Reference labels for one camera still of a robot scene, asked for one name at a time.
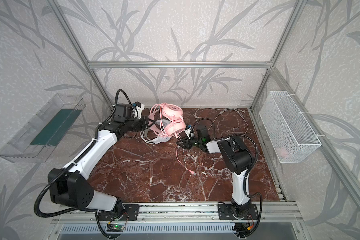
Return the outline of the right wiring connector board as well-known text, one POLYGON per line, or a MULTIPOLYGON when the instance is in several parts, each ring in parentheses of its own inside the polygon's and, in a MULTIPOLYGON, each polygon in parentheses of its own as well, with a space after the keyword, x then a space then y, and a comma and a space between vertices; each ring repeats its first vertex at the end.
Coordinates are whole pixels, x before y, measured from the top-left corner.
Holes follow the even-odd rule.
POLYGON ((255 225, 239 224, 239 223, 236 223, 232 227, 232 230, 238 236, 248 236, 254 231, 254 229, 256 229, 255 225))

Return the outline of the aluminium front rail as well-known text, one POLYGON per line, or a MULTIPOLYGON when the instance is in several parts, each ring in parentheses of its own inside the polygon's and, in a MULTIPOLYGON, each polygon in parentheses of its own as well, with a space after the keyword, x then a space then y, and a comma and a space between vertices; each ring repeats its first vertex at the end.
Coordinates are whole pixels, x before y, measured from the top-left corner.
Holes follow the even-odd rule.
MULTIPOLYGON (((239 222, 227 204, 217 202, 165 202, 137 203, 136 208, 126 206, 128 211, 122 222, 128 223, 215 223, 224 219, 239 222)), ((295 202, 264 202, 262 222, 302 222, 303 216, 295 202)))

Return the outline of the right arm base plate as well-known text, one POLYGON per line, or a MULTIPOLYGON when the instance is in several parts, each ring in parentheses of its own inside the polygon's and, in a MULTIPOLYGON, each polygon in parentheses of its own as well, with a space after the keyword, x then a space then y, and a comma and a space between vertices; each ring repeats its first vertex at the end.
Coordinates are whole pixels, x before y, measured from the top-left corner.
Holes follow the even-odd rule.
POLYGON ((223 202, 219 202, 217 204, 218 207, 218 216, 219 220, 222 221, 236 221, 236 220, 257 220, 259 218, 259 211, 255 204, 249 208, 243 215, 239 216, 237 213, 234 213, 232 204, 226 204, 223 202))

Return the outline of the green circuit board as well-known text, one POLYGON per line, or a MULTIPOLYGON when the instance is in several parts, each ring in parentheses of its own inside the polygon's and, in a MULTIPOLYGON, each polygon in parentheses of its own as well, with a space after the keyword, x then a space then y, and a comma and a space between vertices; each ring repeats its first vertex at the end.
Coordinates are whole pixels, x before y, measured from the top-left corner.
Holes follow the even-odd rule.
POLYGON ((109 232, 123 232, 125 225, 108 223, 107 228, 109 232))

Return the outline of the clear plastic wall bin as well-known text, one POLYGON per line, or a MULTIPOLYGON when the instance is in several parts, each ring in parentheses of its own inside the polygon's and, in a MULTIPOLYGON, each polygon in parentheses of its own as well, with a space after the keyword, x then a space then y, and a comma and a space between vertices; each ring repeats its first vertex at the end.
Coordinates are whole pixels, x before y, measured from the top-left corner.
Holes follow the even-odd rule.
POLYGON ((85 107, 82 97, 55 94, 0 149, 0 157, 11 163, 44 163, 85 107))

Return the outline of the pink item in basket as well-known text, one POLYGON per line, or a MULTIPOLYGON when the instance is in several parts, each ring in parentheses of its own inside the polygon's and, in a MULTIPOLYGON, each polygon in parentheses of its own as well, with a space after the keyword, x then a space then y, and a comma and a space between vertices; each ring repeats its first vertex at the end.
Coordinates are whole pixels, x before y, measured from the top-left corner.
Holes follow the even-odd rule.
POLYGON ((286 161, 287 159, 289 159, 291 152, 289 150, 287 150, 284 147, 281 148, 277 148, 277 153, 278 156, 283 159, 284 161, 286 161))

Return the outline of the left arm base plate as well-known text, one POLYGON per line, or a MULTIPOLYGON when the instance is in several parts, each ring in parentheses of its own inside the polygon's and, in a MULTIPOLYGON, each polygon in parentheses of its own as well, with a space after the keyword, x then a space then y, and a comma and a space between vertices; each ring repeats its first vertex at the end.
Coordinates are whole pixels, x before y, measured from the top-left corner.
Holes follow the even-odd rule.
POLYGON ((123 204, 123 208, 117 212, 100 211, 98 218, 100 221, 136 221, 139 214, 140 205, 123 204))

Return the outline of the pink headphones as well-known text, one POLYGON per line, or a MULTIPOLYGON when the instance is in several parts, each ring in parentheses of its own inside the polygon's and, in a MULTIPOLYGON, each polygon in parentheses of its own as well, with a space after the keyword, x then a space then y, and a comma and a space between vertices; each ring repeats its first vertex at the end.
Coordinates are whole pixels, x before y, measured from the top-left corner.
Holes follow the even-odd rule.
POLYGON ((180 137, 186 129, 183 110, 177 105, 161 103, 150 109, 149 121, 153 125, 149 128, 160 137, 180 137))

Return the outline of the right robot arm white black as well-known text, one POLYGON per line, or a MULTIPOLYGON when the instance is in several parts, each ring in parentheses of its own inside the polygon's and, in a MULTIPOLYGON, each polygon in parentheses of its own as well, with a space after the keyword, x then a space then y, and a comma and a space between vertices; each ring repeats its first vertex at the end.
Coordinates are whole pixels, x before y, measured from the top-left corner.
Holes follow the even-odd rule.
POLYGON ((232 211, 242 215, 252 208, 251 198, 255 195, 249 194, 248 178, 257 162, 259 149, 251 137, 238 133, 212 139, 207 128, 201 126, 196 137, 183 137, 176 144, 185 150, 197 147, 205 153, 220 153, 232 173, 232 211))

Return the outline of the white headphones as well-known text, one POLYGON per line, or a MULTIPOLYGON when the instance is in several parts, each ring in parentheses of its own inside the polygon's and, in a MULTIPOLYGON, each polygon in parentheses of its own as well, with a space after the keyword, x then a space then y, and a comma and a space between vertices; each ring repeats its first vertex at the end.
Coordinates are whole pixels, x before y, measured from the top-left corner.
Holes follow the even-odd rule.
POLYGON ((149 145, 158 145, 161 143, 168 142, 171 137, 157 135, 156 132, 152 131, 151 129, 147 129, 140 132, 141 139, 149 145))

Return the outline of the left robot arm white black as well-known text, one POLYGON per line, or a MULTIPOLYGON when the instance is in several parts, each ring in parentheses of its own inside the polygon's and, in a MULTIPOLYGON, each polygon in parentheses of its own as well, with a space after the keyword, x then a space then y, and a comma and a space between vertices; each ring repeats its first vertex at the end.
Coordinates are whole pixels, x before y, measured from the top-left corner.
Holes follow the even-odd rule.
POLYGON ((92 141, 61 169, 52 169, 48 184, 36 198, 34 213, 41 218, 51 218, 72 211, 108 212, 121 217, 125 207, 121 199, 94 190, 88 178, 105 153, 128 132, 140 132, 149 128, 147 116, 142 115, 145 105, 115 104, 109 118, 96 127, 92 141), (44 213, 40 209, 42 198, 50 193, 51 201, 67 209, 44 213))

